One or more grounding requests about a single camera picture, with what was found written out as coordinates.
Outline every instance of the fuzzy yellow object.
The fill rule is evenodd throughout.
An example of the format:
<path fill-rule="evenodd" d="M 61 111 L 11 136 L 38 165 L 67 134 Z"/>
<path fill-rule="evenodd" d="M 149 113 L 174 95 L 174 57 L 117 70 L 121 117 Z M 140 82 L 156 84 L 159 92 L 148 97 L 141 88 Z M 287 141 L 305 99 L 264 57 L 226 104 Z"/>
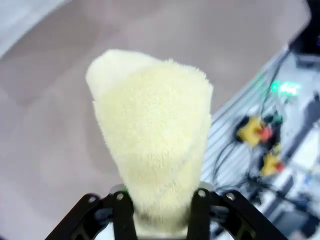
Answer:
<path fill-rule="evenodd" d="M 184 236 L 200 182 L 213 87 L 199 69 L 108 50 L 86 81 L 95 116 L 133 201 L 140 237 Z"/>

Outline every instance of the white surface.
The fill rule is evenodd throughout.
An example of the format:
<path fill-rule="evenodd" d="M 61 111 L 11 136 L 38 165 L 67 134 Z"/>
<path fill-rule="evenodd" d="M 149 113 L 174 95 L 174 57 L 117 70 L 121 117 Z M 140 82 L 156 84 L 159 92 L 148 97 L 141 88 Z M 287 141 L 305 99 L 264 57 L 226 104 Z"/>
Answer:
<path fill-rule="evenodd" d="M 0 58 L 46 15 L 66 0 L 1 0 Z"/>

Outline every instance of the cream terry cloth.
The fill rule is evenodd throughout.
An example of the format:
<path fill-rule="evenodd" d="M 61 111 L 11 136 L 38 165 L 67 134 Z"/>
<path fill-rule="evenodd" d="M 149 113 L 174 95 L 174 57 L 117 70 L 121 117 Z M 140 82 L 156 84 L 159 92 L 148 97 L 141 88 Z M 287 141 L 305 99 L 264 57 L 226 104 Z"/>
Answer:
<path fill-rule="evenodd" d="M 139 237 L 186 235 L 211 125 L 213 87 L 193 66 L 108 50 L 86 81 L 107 147 L 134 204 Z"/>

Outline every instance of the plush fabric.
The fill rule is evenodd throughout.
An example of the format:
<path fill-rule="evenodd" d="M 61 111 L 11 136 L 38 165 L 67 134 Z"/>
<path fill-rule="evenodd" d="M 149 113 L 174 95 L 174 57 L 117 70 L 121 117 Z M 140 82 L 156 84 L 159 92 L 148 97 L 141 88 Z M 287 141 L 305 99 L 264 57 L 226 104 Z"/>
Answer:
<path fill-rule="evenodd" d="M 183 236 L 200 182 L 213 87 L 199 69 L 109 50 L 87 83 L 104 140 L 134 203 L 139 236 Z"/>

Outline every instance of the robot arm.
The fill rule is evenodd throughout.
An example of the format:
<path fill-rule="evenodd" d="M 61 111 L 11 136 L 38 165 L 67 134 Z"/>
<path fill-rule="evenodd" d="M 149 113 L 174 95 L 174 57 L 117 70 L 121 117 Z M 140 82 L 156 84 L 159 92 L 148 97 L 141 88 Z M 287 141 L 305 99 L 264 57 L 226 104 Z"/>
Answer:
<path fill-rule="evenodd" d="M 86 194 L 46 240 L 93 240 L 110 222 L 115 240 L 138 240 L 133 213 L 133 203 L 125 191 L 102 199 Z M 205 188 L 195 191 L 186 240 L 209 240 L 211 221 L 217 221 L 235 240 L 286 240 L 238 191 L 223 196 Z"/>

